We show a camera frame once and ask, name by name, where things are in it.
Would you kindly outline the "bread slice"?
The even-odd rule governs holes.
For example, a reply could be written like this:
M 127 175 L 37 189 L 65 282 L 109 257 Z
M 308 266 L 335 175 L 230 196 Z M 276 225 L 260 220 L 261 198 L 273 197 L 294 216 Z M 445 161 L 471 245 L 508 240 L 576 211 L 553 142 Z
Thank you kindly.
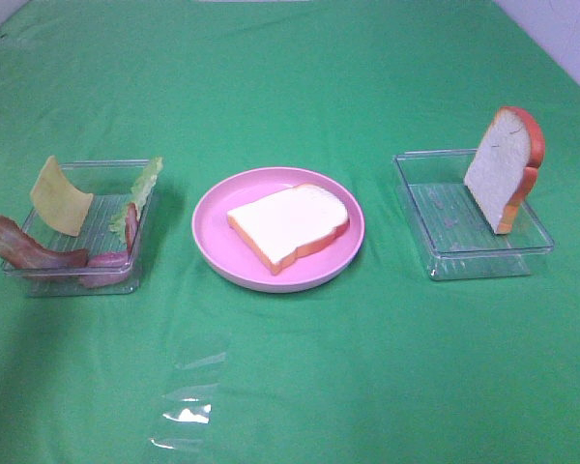
M 313 184 L 285 188 L 233 208 L 226 219 L 274 276 L 328 247 L 350 223 L 344 203 Z
M 533 115 L 518 106 L 501 107 L 464 177 L 464 185 L 495 234 L 511 232 L 544 156 L 544 136 Z

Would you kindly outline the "clear plastic film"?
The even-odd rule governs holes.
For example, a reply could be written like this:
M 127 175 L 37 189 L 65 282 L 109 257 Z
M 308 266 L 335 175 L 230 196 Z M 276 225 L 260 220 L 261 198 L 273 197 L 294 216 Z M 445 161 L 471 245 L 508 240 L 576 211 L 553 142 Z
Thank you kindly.
M 149 434 L 152 463 L 200 461 L 229 341 L 227 333 L 201 333 L 175 348 Z

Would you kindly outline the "yellow cheese slice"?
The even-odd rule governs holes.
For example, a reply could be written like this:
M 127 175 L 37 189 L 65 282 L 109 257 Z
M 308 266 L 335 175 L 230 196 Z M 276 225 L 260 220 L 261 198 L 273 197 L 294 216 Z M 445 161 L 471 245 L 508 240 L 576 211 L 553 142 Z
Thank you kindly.
M 49 156 L 30 191 L 33 207 L 46 225 L 77 237 L 92 205 L 94 194 L 76 188 L 64 175 L 54 156 Z

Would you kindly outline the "pink bacon strip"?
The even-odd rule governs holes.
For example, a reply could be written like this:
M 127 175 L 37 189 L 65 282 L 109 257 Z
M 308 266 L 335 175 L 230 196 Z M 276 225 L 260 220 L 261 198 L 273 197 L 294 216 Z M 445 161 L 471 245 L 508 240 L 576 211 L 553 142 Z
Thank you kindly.
M 134 202 L 127 203 L 122 211 L 111 219 L 109 229 L 119 235 L 126 248 L 118 252 L 107 252 L 88 260 L 88 268 L 120 268 L 130 262 L 135 237 L 139 228 L 138 210 Z M 127 279 L 131 272 L 82 275 L 78 283 L 86 288 L 113 285 Z

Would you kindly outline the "clear plastic tray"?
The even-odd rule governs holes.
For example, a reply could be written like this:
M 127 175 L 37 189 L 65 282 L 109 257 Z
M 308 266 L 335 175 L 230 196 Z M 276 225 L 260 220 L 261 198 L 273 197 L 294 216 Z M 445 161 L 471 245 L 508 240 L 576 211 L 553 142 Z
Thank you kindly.
M 118 252 L 126 248 L 117 235 L 109 230 L 110 220 L 119 212 L 131 195 L 131 186 L 149 159 L 93 160 L 59 163 L 64 175 L 79 190 L 93 193 L 94 199 L 88 215 L 77 237 L 53 230 L 41 219 L 34 207 L 23 223 L 18 224 L 23 232 L 41 246 L 55 251 L 88 250 L 88 260 L 107 252 Z M 17 269 L 2 257 L 2 270 L 6 276 L 19 279 L 31 297 L 74 297 L 88 295 L 128 294 L 139 285 L 142 265 L 139 258 L 141 239 L 147 231 L 147 216 L 154 199 L 151 191 L 141 211 L 139 228 L 135 237 L 130 262 L 120 268 L 63 269 Z M 110 274 L 130 272 L 130 276 L 113 285 L 86 288 L 78 279 L 88 274 Z
M 392 158 L 395 193 L 433 280 L 528 276 L 555 243 L 524 202 L 497 235 L 463 183 L 473 149 L 411 151 Z

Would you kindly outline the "clear right plastic tray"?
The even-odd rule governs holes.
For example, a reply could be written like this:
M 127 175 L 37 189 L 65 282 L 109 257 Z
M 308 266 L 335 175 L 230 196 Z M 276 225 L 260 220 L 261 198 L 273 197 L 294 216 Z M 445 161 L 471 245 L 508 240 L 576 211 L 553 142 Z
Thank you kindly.
M 411 151 L 392 158 L 395 193 L 433 280 L 528 276 L 555 243 L 524 202 L 497 235 L 463 183 L 473 149 Z

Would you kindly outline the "green lettuce leaf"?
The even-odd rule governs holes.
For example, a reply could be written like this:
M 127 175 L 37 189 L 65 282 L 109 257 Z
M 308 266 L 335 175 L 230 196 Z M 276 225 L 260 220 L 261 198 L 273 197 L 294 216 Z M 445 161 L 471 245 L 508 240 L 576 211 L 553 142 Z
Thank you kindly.
M 153 190 L 162 169 L 162 157 L 150 159 L 131 186 L 129 199 L 124 203 L 119 212 L 112 216 L 109 230 L 117 235 L 121 243 L 124 244 L 126 242 L 125 225 L 129 204 L 133 203 L 135 205 L 136 219 L 140 220 L 142 208 Z

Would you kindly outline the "clear left plastic tray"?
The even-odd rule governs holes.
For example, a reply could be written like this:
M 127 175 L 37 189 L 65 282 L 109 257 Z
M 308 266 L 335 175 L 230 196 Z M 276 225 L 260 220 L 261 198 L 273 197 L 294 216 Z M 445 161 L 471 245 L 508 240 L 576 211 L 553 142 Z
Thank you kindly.
M 55 251 L 88 250 L 88 260 L 107 252 L 118 252 L 126 248 L 117 235 L 109 230 L 110 220 L 119 212 L 131 195 L 131 186 L 149 159 L 93 160 L 59 163 L 64 175 L 79 190 L 93 193 L 94 199 L 88 215 L 77 237 L 53 230 L 41 219 L 34 207 L 23 223 L 18 224 L 23 232 L 41 246 Z M 147 231 L 147 216 L 154 199 L 151 191 L 141 211 L 139 228 L 135 237 L 130 262 L 120 268 L 63 269 L 17 269 L 2 257 L 2 270 L 6 276 L 19 279 L 31 297 L 74 297 L 88 295 L 128 294 L 139 285 L 142 265 L 139 258 L 141 239 Z M 86 288 L 78 279 L 88 274 L 110 274 L 130 272 L 130 276 L 113 285 Z

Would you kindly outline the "pink round plate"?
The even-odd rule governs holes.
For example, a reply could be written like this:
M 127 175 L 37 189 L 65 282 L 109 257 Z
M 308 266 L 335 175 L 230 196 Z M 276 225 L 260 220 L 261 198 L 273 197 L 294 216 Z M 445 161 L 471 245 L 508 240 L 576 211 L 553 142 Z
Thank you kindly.
M 272 275 L 228 225 L 226 212 L 303 183 L 327 189 L 344 203 L 350 219 L 348 230 L 323 250 Z M 210 188 L 194 208 L 191 229 L 205 260 L 224 278 L 251 290 L 291 293 L 317 287 L 344 271 L 361 248 L 365 221 L 354 195 L 335 180 L 308 169 L 272 166 L 235 174 Z

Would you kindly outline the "dark bacon strip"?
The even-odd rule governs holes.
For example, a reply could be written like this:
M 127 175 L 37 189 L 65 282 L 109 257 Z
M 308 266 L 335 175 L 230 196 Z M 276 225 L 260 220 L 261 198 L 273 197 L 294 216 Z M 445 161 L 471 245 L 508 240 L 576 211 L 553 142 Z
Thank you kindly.
M 17 269 L 63 269 L 84 267 L 88 250 L 55 251 L 41 246 L 15 221 L 0 216 L 0 257 Z

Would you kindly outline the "green tablecloth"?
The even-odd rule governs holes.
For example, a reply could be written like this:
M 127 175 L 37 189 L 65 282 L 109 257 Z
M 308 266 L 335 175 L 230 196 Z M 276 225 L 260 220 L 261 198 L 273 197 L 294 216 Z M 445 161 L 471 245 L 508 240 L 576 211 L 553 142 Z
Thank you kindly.
M 392 158 L 475 147 L 504 104 L 546 157 L 530 276 L 434 282 Z M 34 1 L 0 30 L 0 215 L 49 156 L 161 156 L 132 294 L 30 299 L 0 269 L 0 463 L 152 463 L 175 348 L 230 335 L 197 463 L 580 463 L 580 89 L 489 1 Z M 192 209 L 259 166 L 322 172 L 366 234 L 294 295 L 210 269 Z

